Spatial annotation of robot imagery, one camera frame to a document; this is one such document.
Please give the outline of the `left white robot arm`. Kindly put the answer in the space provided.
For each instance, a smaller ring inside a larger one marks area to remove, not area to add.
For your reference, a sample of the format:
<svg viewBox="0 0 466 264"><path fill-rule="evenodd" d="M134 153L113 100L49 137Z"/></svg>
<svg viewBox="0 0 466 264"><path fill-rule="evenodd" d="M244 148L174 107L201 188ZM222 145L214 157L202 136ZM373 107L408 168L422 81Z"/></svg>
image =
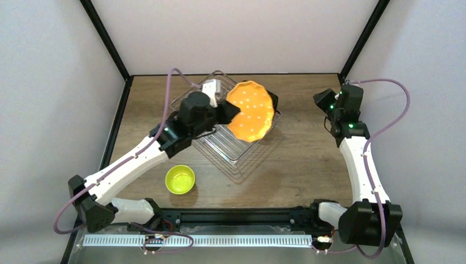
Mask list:
<svg viewBox="0 0 466 264"><path fill-rule="evenodd" d="M178 109L152 129L143 140L117 161L88 177L68 181L72 202L90 233L111 224L138 223L155 227L161 209L153 199L118 199L116 196L135 179L191 146L192 141L218 124L230 124L241 110L228 100L211 104L204 92L192 92Z"/></svg>

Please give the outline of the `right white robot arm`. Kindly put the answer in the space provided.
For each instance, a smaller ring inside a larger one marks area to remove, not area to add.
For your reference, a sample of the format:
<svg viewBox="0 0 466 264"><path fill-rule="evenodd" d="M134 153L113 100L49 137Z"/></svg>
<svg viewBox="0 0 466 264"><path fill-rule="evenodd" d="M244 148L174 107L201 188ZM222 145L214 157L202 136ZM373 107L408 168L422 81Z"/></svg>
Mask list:
<svg viewBox="0 0 466 264"><path fill-rule="evenodd" d="M339 92L327 89L313 96L345 161L353 199L349 208L318 201L317 215L339 231L345 244L387 247L403 213L400 205L390 201L376 171L370 132L359 119L363 94L361 87L344 84Z"/></svg>

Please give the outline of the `black floral square plate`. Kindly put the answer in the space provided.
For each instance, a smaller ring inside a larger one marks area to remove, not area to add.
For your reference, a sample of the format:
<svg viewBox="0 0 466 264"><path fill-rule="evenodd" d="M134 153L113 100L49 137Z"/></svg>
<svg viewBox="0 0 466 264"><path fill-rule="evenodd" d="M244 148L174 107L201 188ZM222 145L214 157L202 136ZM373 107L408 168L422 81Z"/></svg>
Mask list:
<svg viewBox="0 0 466 264"><path fill-rule="evenodd" d="M271 97L272 104L273 104L273 110L274 110L274 116L275 116L277 113L279 97L269 90L267 90L267 93Z"/></svg>

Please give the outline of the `orange plate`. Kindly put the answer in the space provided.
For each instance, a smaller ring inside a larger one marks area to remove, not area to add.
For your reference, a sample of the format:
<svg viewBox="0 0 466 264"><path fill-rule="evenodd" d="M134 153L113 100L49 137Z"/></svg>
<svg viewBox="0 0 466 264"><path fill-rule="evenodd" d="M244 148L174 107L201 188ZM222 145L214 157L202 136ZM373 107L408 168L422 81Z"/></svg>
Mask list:
<svg viewBox="0 0 466 264"><path fill-rule="evenodd" d="M228 124L235 138L254 142L270 130L275 111L272 97L264 86L255 81L239 82L227 94L226 100L240 109Z"/></svg>

